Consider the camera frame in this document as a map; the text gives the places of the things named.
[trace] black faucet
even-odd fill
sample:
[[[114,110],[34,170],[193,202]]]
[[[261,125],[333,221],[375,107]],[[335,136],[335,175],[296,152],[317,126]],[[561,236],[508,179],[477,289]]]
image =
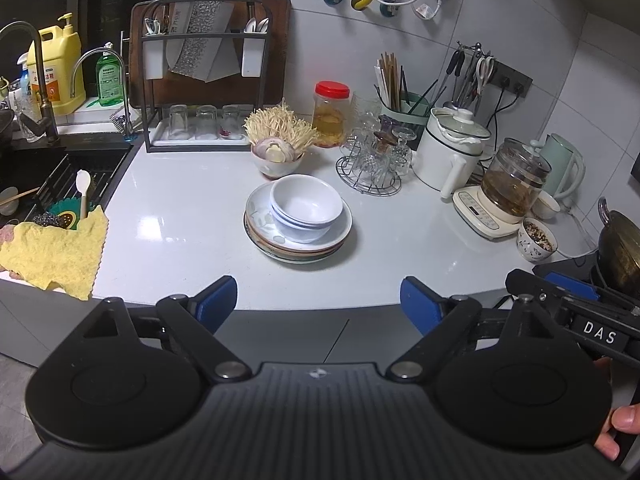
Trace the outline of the black faucet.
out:
[[[38,74],[38,88],[40,89],[40,113],[41,120],[34,121],[25,114],[20,114],[20,120],[30,129],[36,136],[43,133],[47,134],[47,143],[54,144],[58,142],[58,127],[56,126],[56,118],[53,115],[53,106],[47,96],[47,85],[44,77],[44,61],[42,59],[42,39],[40,33],[28,22],[13,22],[0,30],[0,40],[9,32],[14,30],[24,30],[33,38],[33,44],[36,53],[36,72]]]

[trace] cutting board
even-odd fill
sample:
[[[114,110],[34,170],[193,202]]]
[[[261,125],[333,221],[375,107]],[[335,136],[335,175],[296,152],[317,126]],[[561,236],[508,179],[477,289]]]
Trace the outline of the cutting board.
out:
[[[289,39],[289,19],[291,0],[258,0],[268,6],[273,15],[271,43],[269,47],[264,104],[274,105],[282,100],[284,75],[287,61],[287,43]],[[129,98],[131,105],[142,106],[142,76],[138,65],[138,52],[142,47],[140,37],[145,30],[142,16],[146,6],[152,2],[140,2],[131,11],[130,47],[129,47]],[[242,32],[248,21],[246,2],[233,2],[234,11],[229,20],[229,29]],[[260,21],[266,14],[261,4],[255,4],[255,15]],[[242,39],[234,39],[238,57],[242,56]],[[173,104],[204,105],[213,104],[222,107],[228,104],[252,104],[258,93],[258,77],[242,77],[235,74],[229,77],[205,83],[191,77],[167,72],[162,79],[145,82],[146,104],[151,103],[152,91],[156,107]]]

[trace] white spatula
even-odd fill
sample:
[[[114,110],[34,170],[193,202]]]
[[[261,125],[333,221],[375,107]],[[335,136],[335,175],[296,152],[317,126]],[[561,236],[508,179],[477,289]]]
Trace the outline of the white spatula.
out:
[[[91,175],[85,171],[80,170],[76,175],[76,189],[82,195],[80,199],[80,219],[86,218],[86,192],[91,185]]]

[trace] green bottle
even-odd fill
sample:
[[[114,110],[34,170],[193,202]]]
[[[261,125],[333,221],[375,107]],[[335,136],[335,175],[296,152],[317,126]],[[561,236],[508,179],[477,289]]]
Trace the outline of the green bottle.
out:
[[[113,50],[113,43],[104,45]],[[122,82],[120,81],[120,63],[118,58],[107,52],[95,64],[95,80],[98,82],[98,101],[100,106],[110,106],[123,101]]]

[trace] sink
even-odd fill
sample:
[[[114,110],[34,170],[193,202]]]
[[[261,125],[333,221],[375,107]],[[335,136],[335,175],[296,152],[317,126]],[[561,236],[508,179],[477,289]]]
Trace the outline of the sink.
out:
[[[60,136],[59,145],[14,141],[14,148],[0,158],[0,190],[9,186],[18,192],[35,187],[37,193],[20,199],[18,209],[11,216],[0,216],[0,226],[29,221],[35,214],[45,212],[56,202],[74,196],[76,173],[91,174],[92,186],[88,200],[106,207],[118,185],[118,170],[132,151],[132,144],[123,142],[119,134],[80,134]]]

